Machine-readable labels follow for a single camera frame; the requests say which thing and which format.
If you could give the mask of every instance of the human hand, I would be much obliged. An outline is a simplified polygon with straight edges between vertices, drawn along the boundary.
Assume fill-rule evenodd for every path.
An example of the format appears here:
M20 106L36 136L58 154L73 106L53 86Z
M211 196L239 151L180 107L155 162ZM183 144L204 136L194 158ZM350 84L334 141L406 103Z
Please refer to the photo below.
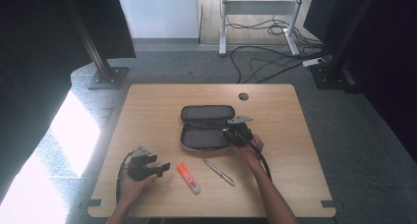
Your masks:
M152 183L157 178L157 175L153 174L142 181L136 181L127 174L129 163L130 162L127 162L123 168L122 180L120 182L119 203L132 206L135 201L138 200L144 188Z
M254 146L257 146L260 151L262 151L262 149L264 148L264 142L261 140L261 138L257 134L254 134L252 143L254 144ZM234 148L242 157L242 159L248 163L250 167L253 167L254 165L258 165L258 164L261 165L260 158L250 146L234 145Z

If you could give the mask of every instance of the black handheld device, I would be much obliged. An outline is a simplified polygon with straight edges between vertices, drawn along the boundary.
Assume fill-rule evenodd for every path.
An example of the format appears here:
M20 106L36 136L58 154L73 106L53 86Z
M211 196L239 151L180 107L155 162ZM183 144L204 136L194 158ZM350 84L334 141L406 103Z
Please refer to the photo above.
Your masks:
M267 161L262 155L261 150L259 149L255 140L254 140L255 144L252 143L252 139L254 138L254 135L252 134L251 129L249 129L248 126L246 125L246 122L249 122L252 120L253 119L251 117L246 117L246 116L238 116L236 119L227 120L226 126L223 129L223 135L226 137L226 140L228 142L234 145L237 145L237 146L248 145L250 148L252 148L257 153L257 156L261 159L267 175L272 180Z
M120 164L119 174L117 176L116 201L119 202L120 196L120 180L122 179L123 169L126 159L131 157L127 174L136 181L142 181L152 174L162 177L163 172L168 171L171 163L162 164L160 167L148 167L148 164L155 162L157 155L149 156L150 152L142 146L128 153Z

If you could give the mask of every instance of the metal leg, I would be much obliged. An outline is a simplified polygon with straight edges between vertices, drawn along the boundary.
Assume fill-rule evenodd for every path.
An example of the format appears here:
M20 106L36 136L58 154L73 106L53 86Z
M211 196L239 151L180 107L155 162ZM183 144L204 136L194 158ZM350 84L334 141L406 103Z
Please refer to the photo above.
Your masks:
M298 51L297 45L294 42L292 31L294 30L295 22L297 21L298 12L300 12L301 4L302 4L302 0L295 1L295 9L294 9L294 13L292 14L291 21L289 23L288 28L284 29L285 38L288 42L289 48L291 49L292 55L300 54L300 52Z
M221 28L219 41L219 55L226 55L226 4L227 0L221 0Z

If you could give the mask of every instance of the highlighter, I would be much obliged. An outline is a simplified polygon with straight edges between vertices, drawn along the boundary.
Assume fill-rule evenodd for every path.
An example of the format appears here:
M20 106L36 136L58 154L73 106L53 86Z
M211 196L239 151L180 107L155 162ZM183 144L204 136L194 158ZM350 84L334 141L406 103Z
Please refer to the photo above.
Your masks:
M181 174L181 177L184 178L184 181L187 183L191 191L193 191L194 194L198 194L201 191L201 188L187 171L187 168L185 168L184 164L179 163L177 165L177 170Z

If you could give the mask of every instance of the wooden table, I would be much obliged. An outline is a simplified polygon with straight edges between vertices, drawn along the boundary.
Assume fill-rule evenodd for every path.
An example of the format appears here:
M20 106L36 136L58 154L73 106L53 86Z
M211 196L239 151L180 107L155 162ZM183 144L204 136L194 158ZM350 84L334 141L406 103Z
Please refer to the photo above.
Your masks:
M239 94L249 98L241 100ZM138 217L265 217L250 170L233 149L188 152L181 148L181 109L187 105L226 104L266 144L266 158L274 184L297 217L332 217L332 200L294 87L290 84L136 84L123 106L89 207L94 217L108 217L116 206L116 176L126 154L139 145L158 159L151 166L171 162L171 169L148 187L130 215ZM229 186L203 162L207 158L229 175ZM184 163L201 186L194 195L175 166Z

